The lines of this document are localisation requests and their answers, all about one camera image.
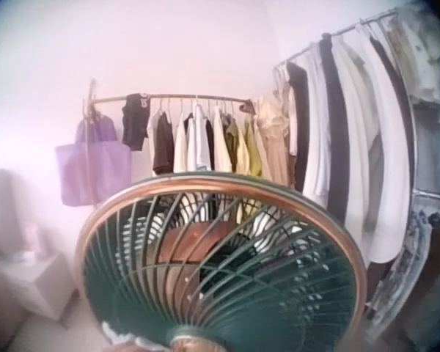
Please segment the electric fan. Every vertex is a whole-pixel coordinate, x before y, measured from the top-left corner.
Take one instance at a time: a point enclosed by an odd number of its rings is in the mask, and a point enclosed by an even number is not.
[[[366,294],[359,250],[323,209],[216,172],[109,199],[81,231],[77,270],[98,324],[175,351],[329,351]]]

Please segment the copper fan rim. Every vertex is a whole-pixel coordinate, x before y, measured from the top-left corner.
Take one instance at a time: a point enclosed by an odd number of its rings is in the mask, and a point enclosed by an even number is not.
[[[284,208],[318,226],[342,250],[352,265],[356,278],[356,303],[353,316],[341,342],[352,339],[359,328],[367,296],[367,277],[364,261],[351,235],[330,216],[325,209],[305,198],[291,188],[253,177],[220,173],[189,172],[150,178],[137,183],[106,200],[95,209],[81,228],[76,246],[76,284],[85,303],[90,307],[92,319],[99,326],[84,286],[84,254],[96,234],[96,229],[110,215],[135,201],[151,198],[155,195],[180,192],[219,192],[240,197],[253,197],[270,205]]]

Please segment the green fan grille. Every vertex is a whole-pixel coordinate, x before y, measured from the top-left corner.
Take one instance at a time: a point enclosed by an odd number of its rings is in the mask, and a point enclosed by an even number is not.
[[[306,202],[270,183],[218,177]],[[128,205],[98,220],[82,249],[84,292],[100,323],[165,346],[179,334],[201,336],[228,351],[329,351],[340,341],[356,311],[355,268],[317,224],[279,204],[228,190],[133,194]],[[192,224],[206,222],[199,244],[225,221],[235,229],[199,262],[147,259],[150,250],[159,258],[170,230],[181,229],[184,236]],[[168,279],[167,268],[184,271]],[[188,294],[186,283],[196,276],[199,284]],[[175,295],[157,289],[168,281]]]

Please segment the purple bag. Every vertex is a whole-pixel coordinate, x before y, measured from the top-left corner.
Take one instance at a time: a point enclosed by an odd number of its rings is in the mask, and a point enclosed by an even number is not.
[[[131,185],[131,150],[115,139],[111,119],[91,118],[78,124],[75,144],[56,147],[65,205],[94,205]]]

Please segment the dark clothing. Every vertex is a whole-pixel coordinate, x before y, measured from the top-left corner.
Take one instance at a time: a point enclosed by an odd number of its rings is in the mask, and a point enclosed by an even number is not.
[[[147,135],[147,123],[150,117],[150,99],[142,98],[140,94],[127,96],[125,106],[122,108],[124,116],[124,134],[122,143],[128,145],[131,150],[142,150],[144,139]]]
[[[323,39],[320,40],[320,53],[328,94],[329,130],[331,131],[328,212],[344,223],[350,177],[349,133],[344,95],[331,49],[331,36],[323,34]]]
[[[209,120],[205,123],[205,130],[207,132],[208,152],[210,155],[210,167],[215,170],[215,146],[213,145],[213,128]]]
[[[403,115],[404,130],[406,131],[406,139],[408,141],[409,174],[411,182],[410,185],[412,188],[412,186],[414,185],[414,132],[412,130],[411,107],[409,106],[406,88],[404,87],[404,82],[401,76],[393,67],[388,55],[386,55],[382,44],[373,37],[370,37],[370,42],[375,48],[378,56],[383,62],[384,68],[389,75],[391,84],[396,91],[397,101],[401,109],[401,114]]]
[[[170,174],[175,164],[175,140],[172,126],[163,113],[156,128],[155,155],[153,157],[153,171],[157,175]]]
[[[287,63],[289,83],[295,96],[297,118],[297,153],[295,161],[295,189],[303,192],[305,175],[307,174],[309,149],[309,93],[307,72],[293,64]]]

